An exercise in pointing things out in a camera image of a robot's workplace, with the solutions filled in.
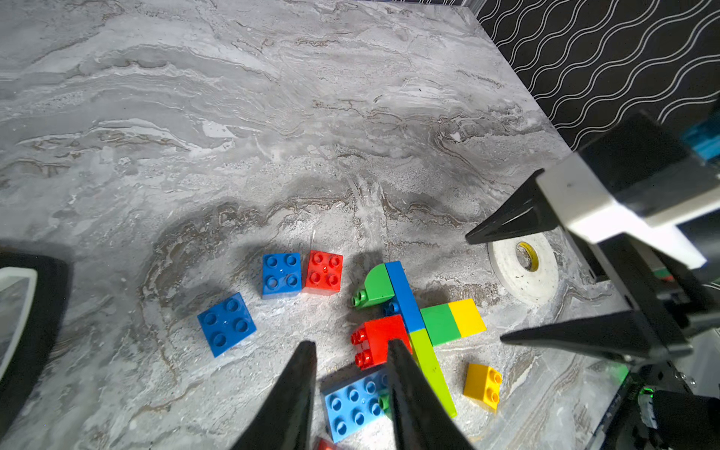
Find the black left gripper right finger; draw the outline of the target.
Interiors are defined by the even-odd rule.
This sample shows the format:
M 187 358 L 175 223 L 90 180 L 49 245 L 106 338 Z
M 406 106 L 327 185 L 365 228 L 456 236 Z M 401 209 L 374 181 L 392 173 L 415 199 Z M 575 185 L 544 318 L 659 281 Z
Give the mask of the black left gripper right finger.
M 471 449 L 406 345 L 388 343 L 390 412 L 397 449 Z

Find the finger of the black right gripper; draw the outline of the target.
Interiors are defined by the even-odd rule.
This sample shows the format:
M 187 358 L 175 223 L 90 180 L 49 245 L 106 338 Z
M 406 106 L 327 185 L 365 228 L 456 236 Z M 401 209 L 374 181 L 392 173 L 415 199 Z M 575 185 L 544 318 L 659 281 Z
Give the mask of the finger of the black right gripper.
M 537 183 L 544 172 L 533 172 L 493 214 L 465 235 L 467 243 L 487 244 L 559 227 L 560 221 Z

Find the blue square lego brick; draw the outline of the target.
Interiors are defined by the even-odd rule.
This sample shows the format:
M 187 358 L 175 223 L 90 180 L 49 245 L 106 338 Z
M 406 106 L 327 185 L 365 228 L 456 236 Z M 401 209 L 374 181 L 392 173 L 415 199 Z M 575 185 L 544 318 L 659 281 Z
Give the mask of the blue square lego brick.
M 297 296 L 303 289 L 299 253 L 266 254 L 262 257 L 262 298 Z

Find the yellow square lego brick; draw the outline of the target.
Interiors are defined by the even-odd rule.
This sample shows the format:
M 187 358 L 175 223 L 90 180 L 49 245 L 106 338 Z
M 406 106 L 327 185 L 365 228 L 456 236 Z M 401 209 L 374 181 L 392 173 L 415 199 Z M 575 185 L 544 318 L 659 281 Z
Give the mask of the yellow square lego brick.
M 454 301 L 448 304 L 462 338 L 468 338 L 487 330 L 473 299 Z

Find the red long lego brick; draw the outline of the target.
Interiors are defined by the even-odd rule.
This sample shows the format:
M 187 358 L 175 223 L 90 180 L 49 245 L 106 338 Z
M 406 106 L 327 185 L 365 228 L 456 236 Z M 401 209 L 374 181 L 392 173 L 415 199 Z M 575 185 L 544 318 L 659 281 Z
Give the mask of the red long lego brick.
M 337 446 L 324 438 L 318 440 L 318 444 L 315 447 L 316 450 L 338 450 Z

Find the red square lego brick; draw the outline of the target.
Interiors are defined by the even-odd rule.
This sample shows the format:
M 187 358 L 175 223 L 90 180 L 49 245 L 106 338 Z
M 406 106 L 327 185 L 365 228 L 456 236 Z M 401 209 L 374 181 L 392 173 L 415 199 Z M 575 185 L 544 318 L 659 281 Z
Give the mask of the red square lego brick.
M 341 290 L 343 256 L 312 250 L 307 260 L 303 292 L 333 296 Z

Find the lime green long lego brick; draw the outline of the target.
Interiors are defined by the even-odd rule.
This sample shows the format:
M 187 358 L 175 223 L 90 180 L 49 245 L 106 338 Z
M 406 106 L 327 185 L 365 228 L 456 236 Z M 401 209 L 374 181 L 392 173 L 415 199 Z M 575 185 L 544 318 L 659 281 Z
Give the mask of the lime green long lego brick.
M 427 330 L 420 329 L 409 335 L 414 360 L 423 372 L 429 386 L 450 418 L 458 413 L 452 399 L 439 360 L 434 352 Z

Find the white tape roll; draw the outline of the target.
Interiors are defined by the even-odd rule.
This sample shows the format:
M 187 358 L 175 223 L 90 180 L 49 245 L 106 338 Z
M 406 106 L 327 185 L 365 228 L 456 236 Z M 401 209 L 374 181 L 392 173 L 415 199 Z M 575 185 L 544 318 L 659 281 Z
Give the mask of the white tape roll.
M 549 240 L 529 234 L 489 243 L 489 260 L 502 286 L 531 308 L 553 300 L 559 285 L 559 266 Z

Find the black socket set holder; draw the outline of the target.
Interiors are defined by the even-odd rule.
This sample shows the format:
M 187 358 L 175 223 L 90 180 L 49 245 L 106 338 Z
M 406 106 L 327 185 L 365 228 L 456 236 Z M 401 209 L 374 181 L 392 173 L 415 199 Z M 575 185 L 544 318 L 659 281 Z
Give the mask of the black socket set holder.
M 1 277 L 28 280 L 9 348 L 1 361 L 1 434 L 6 435 L 56 345 L 71 292 L 72 266 L 51 256 L 4 250 Z

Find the green small lego brick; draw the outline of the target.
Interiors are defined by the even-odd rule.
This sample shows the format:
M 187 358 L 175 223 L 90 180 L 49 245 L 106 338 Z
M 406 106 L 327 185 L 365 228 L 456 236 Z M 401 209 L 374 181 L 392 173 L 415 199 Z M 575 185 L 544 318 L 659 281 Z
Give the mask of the green small lego brick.
M 421 314 L 433 347 L 461 339 L 461 332 L 448 304 L 421 309 Z
M 378 264 L 373 267 L 361 287 L 352 296 L 352 306 L 356 309 L 365 309 L 380 305 L 395 296 L 395 291 L 388 275 L 386 265 Z

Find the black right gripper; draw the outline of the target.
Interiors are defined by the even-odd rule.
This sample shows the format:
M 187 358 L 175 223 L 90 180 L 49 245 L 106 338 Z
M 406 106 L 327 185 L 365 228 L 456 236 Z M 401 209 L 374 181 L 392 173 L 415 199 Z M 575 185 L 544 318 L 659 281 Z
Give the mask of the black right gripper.
M 657 279 L 631 240 L 612 238 L 596 250 L 631 310 L 517 330 L 508 345 L 553 348 L 628 365 L 590 449 L 716 449 L 719 393 L 691 390 L 674 363 L 699 356 L 691 337 L 719 322 L 719 307 L 691 273 L 669 257 L 668 282 Z

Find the light blue long lego brick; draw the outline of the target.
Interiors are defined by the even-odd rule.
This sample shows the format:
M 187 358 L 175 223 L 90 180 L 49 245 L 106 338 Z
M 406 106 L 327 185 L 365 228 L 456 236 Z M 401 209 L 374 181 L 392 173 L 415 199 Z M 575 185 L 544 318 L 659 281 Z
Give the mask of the light blue long lego brick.
M 334 444 L 386 416 L 389 400 L 385 365 L 321 391 L 327 431 Z

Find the yellow small lego brick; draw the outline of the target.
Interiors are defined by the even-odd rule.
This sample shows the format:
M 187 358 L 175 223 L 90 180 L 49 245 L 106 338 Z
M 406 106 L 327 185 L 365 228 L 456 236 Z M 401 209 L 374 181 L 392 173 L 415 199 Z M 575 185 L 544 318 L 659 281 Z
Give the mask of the yellow small lego brick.
M 496 414 L 501 399 L 502 382 L 501 373 L 493 369 L 493 367 L 469 364 L 463 396 L 487 411 Z

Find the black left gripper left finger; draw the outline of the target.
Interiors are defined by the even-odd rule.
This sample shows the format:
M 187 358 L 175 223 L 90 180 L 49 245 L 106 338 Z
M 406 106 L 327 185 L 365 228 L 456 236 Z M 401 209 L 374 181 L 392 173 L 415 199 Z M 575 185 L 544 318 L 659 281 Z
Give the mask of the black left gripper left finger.
M 316 344 L 304 340 L 234 449 L 309 449 L 317 371 Z

